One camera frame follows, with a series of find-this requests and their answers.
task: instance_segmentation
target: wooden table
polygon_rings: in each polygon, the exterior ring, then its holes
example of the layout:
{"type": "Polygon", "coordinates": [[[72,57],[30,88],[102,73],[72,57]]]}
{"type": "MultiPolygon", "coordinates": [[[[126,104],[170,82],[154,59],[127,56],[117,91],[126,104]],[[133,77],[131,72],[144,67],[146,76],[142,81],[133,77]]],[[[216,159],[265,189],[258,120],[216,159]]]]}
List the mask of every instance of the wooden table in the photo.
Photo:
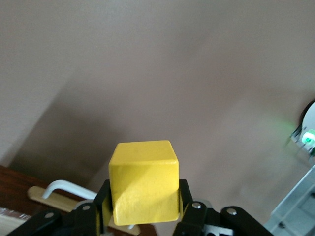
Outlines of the wooden table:
{"type": "MultiPolygon", "coordinates": [[[[33,186],[46,188],[48,184],[37,178],[27,176],[0,165],[0,207],[30,216],[51,208],[44,204],[34,202],[27,197],[28,189],[33,186]]],[[[57,192],[77,201],[82,200],[82,198],[66,193],[62,190],[57,190],[57,192]]],[[[154,226],[151,224],[139,225],[139,227],[141,229],[139,236],[157,235],[154,226]]],[[[129,235],[112,228],[109,228],[109,231],[113,232],[115,236],[129,235]]]]}

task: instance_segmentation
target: white handle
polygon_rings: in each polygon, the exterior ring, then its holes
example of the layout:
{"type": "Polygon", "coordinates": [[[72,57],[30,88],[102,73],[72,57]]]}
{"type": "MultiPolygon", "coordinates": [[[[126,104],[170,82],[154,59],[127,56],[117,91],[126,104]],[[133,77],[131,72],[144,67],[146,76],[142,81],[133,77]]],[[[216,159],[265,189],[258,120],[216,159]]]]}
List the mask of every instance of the white handle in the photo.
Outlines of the white handle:
{"type": "Polygon", "coordinates": [[[48,185],[42,198],[47,199],[55,189],[62,189],[85,199],[94,199],[97,193],[66,180],[56,180],[48,185]]]}

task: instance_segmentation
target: beige wall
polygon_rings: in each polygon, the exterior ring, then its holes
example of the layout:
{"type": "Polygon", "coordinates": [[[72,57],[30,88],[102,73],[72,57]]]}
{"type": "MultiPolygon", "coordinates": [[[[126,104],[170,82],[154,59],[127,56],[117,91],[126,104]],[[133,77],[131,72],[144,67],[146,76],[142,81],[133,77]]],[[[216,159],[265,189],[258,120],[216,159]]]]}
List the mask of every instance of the beige wall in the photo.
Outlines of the beige wall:
{"type": "Polygon", "coordinates": [[[0,21],[3,165],[97,191],[116,143],[168,139],[193,196],[261,222],[309,168],[285,142],[315,97],[313,1],[8,0],[0,21]]]}

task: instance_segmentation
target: green light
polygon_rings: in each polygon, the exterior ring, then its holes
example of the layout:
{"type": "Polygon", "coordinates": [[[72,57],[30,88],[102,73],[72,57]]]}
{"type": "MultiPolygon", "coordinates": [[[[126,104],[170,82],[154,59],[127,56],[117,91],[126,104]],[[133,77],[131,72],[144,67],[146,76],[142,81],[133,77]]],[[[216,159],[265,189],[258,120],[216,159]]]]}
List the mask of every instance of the green light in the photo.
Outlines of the green light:
{"type": "Polygon", "coordinates": [[[310,129],[307,131],[302,137],[302,142],[305,144],[315,143],[315,130],[310,129]]]}

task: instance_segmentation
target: yellow cube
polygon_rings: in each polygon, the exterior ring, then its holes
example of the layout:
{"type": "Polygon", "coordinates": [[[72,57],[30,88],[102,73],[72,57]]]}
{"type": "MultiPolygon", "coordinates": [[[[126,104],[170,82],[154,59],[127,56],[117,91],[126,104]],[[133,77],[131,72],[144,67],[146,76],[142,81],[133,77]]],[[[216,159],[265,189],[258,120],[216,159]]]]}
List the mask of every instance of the yellow cube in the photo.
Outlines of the yellow cube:
{"type": "Polygon", "coordinates": [[[109,179],[116,225],[178,219],[179,163],[169,141],[118,144],[109,179]]]}

